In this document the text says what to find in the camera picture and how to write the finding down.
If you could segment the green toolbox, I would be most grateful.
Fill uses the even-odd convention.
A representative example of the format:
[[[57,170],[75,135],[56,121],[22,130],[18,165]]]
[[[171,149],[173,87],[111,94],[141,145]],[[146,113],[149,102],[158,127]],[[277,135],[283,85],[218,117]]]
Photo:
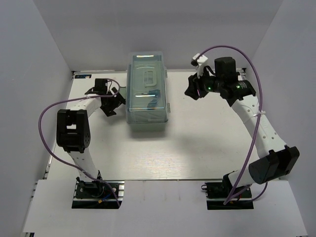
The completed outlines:
[[[125,107],[131,131],[165,130],[168,122],[166,79],[162,52],[130,53]]]

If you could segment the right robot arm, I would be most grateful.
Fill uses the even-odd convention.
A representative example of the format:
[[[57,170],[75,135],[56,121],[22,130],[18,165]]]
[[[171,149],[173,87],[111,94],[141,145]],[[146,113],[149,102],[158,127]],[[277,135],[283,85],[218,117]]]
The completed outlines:
[[[238,78],[235,60],[221,57],[214,63],[212,70],[206,56],[197,54],[192,58],[191,64],[197,72],[188,78],[185,95],[197,100],[210,92],[218,93],[239,116],[252,138],[251,147],[256,149],[258,159],[223,177],[223,192],[234,197],[254,183],[265,184],[288,175],[300,153],[296,147],[288,146],[272,127],[259,108],[260,100],[251,83]]]

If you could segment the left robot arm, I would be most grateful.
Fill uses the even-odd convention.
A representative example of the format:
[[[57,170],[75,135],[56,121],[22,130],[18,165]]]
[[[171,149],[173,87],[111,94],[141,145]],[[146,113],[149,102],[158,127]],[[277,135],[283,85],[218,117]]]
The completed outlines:
[[[95,79],[94,86],[85,93],[85,98],[70,109],[57,113],[57,145],[72,158],[79,168],[78,182],[87,188],[93,197],[104,192],[100,171],[96,168],[90,151],[89,117],[98,109],[107,116],[116,115],[115,109],[126,100],[118,89],[112,87],[111,79]]]

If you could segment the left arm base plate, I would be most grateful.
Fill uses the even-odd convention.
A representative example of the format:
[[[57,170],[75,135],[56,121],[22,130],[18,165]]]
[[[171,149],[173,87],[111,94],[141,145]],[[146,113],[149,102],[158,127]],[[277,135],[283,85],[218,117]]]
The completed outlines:
[[[75,185],[72,209],[119,209],[123,201],[124,181],[108,181],[104,183],[77,181]]]

